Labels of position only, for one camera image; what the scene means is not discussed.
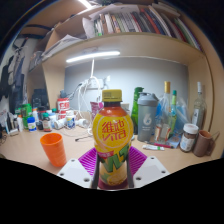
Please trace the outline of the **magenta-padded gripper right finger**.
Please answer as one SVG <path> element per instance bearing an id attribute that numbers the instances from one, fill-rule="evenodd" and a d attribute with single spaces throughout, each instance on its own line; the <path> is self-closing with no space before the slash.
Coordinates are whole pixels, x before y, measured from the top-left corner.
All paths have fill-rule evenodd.
<path id="1" fill-rule="evenodd" d="M 127 181 L 129 188 L 141 188 L 169 175 L 168 170 L 155 157 L 147 157 L 131 147 L 127 157 Z"/>

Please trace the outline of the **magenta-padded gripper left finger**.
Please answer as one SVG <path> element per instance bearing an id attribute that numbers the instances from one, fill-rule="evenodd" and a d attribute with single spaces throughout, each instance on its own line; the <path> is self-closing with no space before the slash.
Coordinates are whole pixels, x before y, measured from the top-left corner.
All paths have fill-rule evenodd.
<path id="1" fill-rule="evenodd" d="M 79 159 L 70 159 L 59 171 L 58 176 L 83 188 L 97 189 L 99 158 L 96 149 L 90 149 Z"/>

